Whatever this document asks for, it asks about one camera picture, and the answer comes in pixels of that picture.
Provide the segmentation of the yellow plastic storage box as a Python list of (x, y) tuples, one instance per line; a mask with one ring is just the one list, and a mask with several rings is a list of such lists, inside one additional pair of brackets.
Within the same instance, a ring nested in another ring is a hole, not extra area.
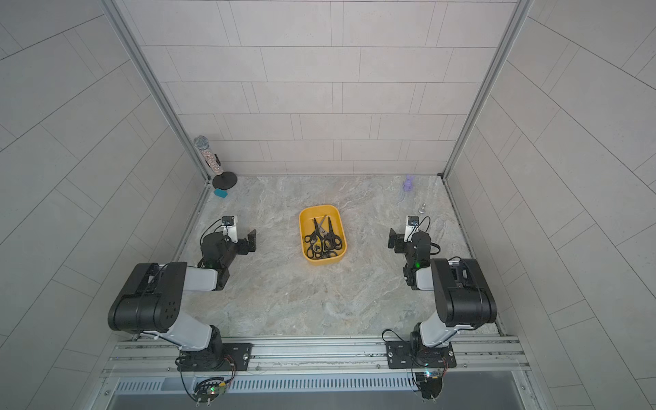
[(318, 205), (302, 210), (298, 216), (302, 251), (315, 265), (335, 264), (348, 248), (341, 215), (332, 205)]

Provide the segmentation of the all black scissors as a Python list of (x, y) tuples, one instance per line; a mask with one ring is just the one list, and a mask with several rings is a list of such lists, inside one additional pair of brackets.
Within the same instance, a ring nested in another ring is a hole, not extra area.
[(321, 242), (323, 239), (324, 235), (322, 226), (317, 222), (317, 220), (314, 220), (314, 231), (304, 237), (304, 242), (307, 244), (316, 244), (317, 242)]

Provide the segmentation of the silver blade black scissors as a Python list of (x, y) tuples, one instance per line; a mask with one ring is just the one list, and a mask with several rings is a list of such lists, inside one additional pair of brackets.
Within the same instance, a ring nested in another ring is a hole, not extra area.
[(325, 215), (325, 216), (321, 219), (321, 222), (319, 222), (319, 224), (321, 224), (321, 226), (322, 226), (323, 235), (325, 235), (325, 234), (328, 233), (328, 231), (329, 231), (329, 227), (328, 227), (328, 229), (325, 229), (325, 228), (323, 227), (324, 222), (325, 222), (326, 220), (328, 220), (328, 218), (330, 218), (330, 217), (329, 217), (328, 215)]

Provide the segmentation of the yellow black handled scissors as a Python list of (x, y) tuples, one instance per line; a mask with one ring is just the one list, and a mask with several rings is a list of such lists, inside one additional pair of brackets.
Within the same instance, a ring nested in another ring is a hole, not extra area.
[(310, 244), (306, 250), (306, 256), (313, 260), (329, 259), (337, 255), (338, 253), (323, 240)]

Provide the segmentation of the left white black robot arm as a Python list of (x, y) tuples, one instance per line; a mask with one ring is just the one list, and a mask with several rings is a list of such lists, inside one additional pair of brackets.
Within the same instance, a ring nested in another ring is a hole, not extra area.
[(109, 327), (133, 335), (145, 333), (177, 346), (180, 372), (245, 371), (253, 345), (223, 343), (218, 327), (184, 312), (182, 296), (224, 290), (236, 256), (256, 251), (256, 231), (237, 240), (222, 232), (210, 233), (203, 237), (201, 251), (199, 266), (184, 261), (136, 265), (109, 309)]

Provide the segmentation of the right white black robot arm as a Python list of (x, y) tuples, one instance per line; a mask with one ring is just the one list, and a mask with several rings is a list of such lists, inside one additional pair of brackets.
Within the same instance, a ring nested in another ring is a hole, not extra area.
[(497, 305), (478, 261), (438, 258), (441, 248), (427, 232), (408, 227), (389, 232), (388, 247), (406, 258), (403, 276), (412, 290), (430, 291), (435, 311), (418, 323), (408, 341), (390, 342), (391, 368), (453, 367), (449, 357), (452, 339), (461, 331), (474, 331), (496, 321)]

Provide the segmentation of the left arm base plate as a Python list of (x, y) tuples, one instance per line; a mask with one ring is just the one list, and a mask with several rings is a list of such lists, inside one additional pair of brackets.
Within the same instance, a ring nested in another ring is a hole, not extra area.
[(252, 343), (227, 343), (220, 353), (212, 346), (199, 351), (181, 350), (175, 364), (179, 372), (246, 371), (253, 347)]

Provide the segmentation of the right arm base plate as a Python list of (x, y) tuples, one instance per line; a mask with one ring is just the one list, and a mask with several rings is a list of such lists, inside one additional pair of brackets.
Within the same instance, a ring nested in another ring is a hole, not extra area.
[(447, 368), (457, 367), (451, 346), (442, 348), (412, 347), (410, 342), (401, 340), (386, 341), (386, 355), (389, 369)]

